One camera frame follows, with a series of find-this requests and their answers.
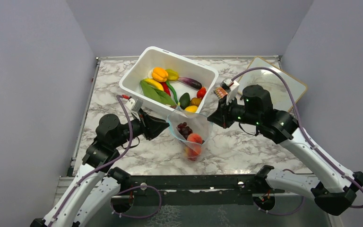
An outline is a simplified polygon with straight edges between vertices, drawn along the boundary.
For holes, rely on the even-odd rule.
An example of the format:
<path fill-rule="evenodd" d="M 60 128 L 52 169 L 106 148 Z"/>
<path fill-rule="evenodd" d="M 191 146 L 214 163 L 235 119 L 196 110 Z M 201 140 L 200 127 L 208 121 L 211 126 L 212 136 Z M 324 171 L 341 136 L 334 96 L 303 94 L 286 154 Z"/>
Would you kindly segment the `purple grape bunch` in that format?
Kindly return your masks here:
<path fill-rule="evenodd" d="M 186 122 L 179 123 L 177 125 L 177 131 L 187 140 L 187 137 L 193 133 L 193 130 L 188 126 Z"/>

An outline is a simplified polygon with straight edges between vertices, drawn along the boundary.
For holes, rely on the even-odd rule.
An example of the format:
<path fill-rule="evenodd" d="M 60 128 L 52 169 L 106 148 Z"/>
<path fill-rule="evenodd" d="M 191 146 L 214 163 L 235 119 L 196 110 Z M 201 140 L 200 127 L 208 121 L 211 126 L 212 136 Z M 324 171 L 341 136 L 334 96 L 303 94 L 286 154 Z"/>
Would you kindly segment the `clear zip top bag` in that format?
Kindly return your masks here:
<path fill-rule="evenodd" d="M 207 117 L 178 106 L 167 116 L 166 122 L 171 134 L 182 144 L 181 156 L 190 162 L 200 161 L 213 129 Z"/>

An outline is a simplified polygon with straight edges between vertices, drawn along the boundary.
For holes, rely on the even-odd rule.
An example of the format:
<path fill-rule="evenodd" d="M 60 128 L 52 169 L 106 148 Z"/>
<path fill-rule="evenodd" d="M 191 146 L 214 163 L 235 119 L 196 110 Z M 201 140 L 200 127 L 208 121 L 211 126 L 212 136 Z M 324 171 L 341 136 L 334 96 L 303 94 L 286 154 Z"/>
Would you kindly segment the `peach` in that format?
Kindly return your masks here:
<path fill-rule="evenodd" d="M 197 133 L 191 133 L 187 137 L 187 141 L 193 142 L 193 143 L 202 144 L 203 143 L 203 138 L 199 134 L 197 134 Z"/>

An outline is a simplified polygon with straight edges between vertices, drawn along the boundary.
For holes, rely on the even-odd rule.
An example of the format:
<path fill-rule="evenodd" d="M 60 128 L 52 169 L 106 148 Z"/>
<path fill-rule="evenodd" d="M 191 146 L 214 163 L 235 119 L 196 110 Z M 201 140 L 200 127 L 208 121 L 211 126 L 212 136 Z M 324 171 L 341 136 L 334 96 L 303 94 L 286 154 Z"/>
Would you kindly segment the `red apple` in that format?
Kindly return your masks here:
<path fill-rule="evenodd" d="M 194 146 L 193 148 L 185 146 L 183 155 L 186 159 L 190 161 L 197 161 L 201 155 L 201 152 L 202 152 L 201 146 Z"/>

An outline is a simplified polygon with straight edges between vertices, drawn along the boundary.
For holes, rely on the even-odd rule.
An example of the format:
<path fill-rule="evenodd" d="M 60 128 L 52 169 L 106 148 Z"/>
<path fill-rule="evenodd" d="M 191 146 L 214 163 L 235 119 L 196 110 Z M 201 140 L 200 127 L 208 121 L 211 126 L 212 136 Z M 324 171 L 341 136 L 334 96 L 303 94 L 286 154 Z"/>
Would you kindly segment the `orange bell pepper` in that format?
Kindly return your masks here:
<path fill-rule="evenodd" d="M 157 82 L 166 82 L 168 80 L 169 74 L 165 69 L 155 67 L 151 73 L 151 77 Z"/>

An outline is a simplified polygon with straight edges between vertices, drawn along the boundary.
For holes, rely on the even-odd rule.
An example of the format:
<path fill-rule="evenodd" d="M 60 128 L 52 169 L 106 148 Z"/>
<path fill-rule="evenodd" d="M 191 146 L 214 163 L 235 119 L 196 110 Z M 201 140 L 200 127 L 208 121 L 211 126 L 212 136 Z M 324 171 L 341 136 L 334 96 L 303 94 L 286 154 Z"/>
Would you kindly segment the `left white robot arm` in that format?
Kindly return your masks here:
<path fill-rule="evenodd" d="M 169 123 L 143 110 L 134 120 L 122 124 L 115 114 L 99 120 L 96 137 L 83 157 L 76 177 L 58 203 L 43 218 L 36 218 L 32 227 L 84 227 L 98 210 L 115 194 L 124 194 L 130 187 L 130 174 L 113 167 L 122 155 L 117 148 L 143 135 L 147 140 L 159 136 Z"/>

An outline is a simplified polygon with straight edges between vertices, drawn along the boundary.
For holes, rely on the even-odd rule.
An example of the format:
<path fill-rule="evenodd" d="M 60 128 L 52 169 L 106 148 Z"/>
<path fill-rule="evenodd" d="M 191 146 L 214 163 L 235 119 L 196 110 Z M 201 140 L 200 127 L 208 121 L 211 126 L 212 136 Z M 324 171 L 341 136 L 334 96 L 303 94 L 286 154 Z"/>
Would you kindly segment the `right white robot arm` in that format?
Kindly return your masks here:
<path fill-rule="evenodd" d="M 222 128 L 234 123 L 254 125 L 256 133 L 294 154 L 313 176 L 305 177 L 263 166 L 254 176 L 259 192 L 280 189 L 314 200 L 324 212 L 338 216 L 350 208 L 363 186 L 363 173 L 346 169 L 326 153 L 299 127 L 288 112 L 274 109 L 270 93 L 262 86 L 251 85 L 242 92 L 244 103 L 219 99 L 208 120 Z"/>

